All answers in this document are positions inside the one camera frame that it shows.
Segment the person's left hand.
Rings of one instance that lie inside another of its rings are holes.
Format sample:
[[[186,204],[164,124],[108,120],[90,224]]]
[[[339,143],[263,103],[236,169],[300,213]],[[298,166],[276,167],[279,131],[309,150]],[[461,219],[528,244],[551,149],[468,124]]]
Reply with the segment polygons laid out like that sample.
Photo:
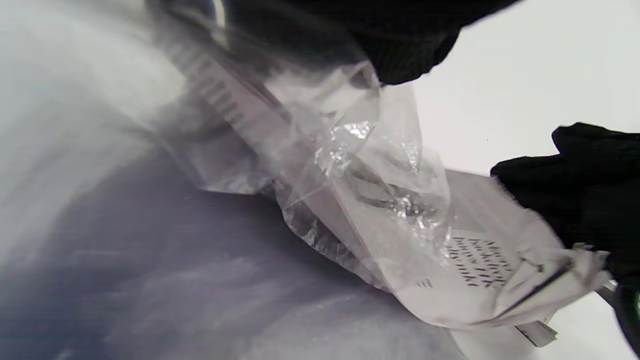
[[[265,80],[285,64],[322,75],[370,61],[382,85],[400,85],[441,64],[461,31],[514,6],[514,0],[146,0],[215,47],[226,41],[231,59]],[[215,39],[222,29],[231,36]]]

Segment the person's right hand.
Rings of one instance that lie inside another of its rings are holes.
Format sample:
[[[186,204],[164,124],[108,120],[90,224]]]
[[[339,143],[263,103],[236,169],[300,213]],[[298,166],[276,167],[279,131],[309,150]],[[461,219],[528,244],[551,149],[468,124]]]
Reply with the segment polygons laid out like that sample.
[[[640,135],[586,123],[551,134],[557,153],[501,161],[490,170],[524,208],[540,215],[566,248],[608,253],[615,317],[639,353]]]

